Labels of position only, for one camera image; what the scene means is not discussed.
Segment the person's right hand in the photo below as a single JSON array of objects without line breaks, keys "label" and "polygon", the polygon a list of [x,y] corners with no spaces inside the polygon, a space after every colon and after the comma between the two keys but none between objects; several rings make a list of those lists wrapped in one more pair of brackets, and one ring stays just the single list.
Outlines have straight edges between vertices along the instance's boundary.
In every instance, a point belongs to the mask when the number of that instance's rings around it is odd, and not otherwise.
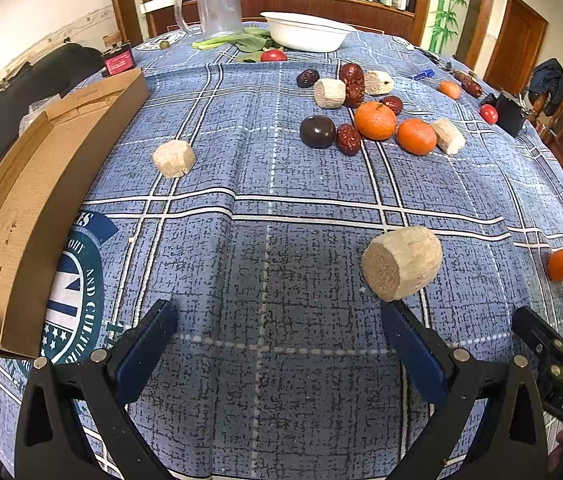
[{"label": "person's right hand", "polygon": [[557,432],[556,446],[548,454],[547,457],[547,470],[550,474],[553,474],[557,470],[561,462],[562,454],[563,454],[563,428],[562,430],[559,430]]}]

